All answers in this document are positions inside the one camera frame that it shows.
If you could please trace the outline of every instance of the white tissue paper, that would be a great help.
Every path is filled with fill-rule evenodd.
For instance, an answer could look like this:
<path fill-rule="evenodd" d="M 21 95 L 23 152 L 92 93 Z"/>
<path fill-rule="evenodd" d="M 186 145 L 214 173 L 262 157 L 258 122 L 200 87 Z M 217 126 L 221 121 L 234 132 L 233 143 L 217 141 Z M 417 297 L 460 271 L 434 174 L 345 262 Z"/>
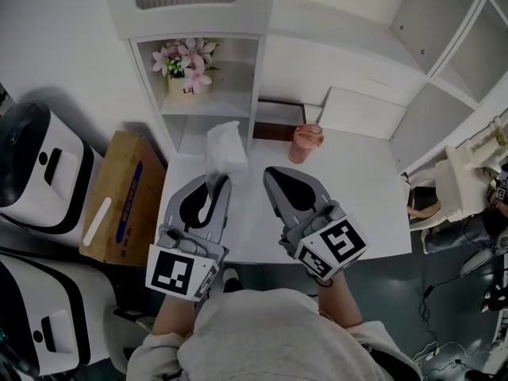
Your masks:
<path fill-rule="evenodd" d="M 238 133 L 238 121 L 216 125 L 206 138 L 206 179 L 210 186 L 227 175 L 237 185 L 248 174 L 248 161 Z"/>

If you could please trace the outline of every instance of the shoe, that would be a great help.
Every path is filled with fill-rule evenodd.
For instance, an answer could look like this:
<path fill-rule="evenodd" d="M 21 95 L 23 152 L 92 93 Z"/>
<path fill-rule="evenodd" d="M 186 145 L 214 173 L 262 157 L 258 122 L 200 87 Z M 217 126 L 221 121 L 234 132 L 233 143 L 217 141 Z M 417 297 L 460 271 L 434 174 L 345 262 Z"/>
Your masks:
<path fill-rule="evenodd" d="M 222 274 L 222 283 L 225 285 L 230 279 L 238 279 L 238 272 L 234 268 L 228 268 L 224 271 L 224 274 Z"/>
<path fill-rule="evenodd" d="M 423 253 L 424 254 L 429 254 L 430 251 L 427 249 L 427 247 L 425 246 L 425 239 L 427 237 L 427 235 L 430 233 L 430 230 L 429 229 L 423 229 L 420 233 L 420 238 L 421 238 L 421 246 L 423 247 Z"/>

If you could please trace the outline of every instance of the white machine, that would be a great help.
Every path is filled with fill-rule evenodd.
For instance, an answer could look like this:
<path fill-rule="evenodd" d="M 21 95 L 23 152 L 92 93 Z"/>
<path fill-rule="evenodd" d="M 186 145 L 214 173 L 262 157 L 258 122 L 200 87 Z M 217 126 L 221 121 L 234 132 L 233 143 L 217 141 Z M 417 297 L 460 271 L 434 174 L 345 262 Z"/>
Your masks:
<path fill-rule="evenodd" d="M 0 119 L 0 214 L 79 247 L 102 157 L 45 104 L 22 103 Z"/>
<path fill-rule="evenodd" d="M 81 264 L 0 253 L 0 356 L 37 377 L 109 357 L 110 281 Z"/>
<path fill-rule="evenodd" d="M 367 251 L 354 219 L 331 200 L 317 179 L 291 168 L 268 167 L 263 180 L 275 216 L 284 223 L 279 243 L 314 278 L 328 281 Z M 228 253 L 220 241 L 230 193 L 231 182 L 224 177 L 210 192 L 203 222 L 198 214 L 209 196 L 204 175 L 173 194 L 159 227 L 159 241 L 150 246 L 146 287 L 201 300 Z"/>

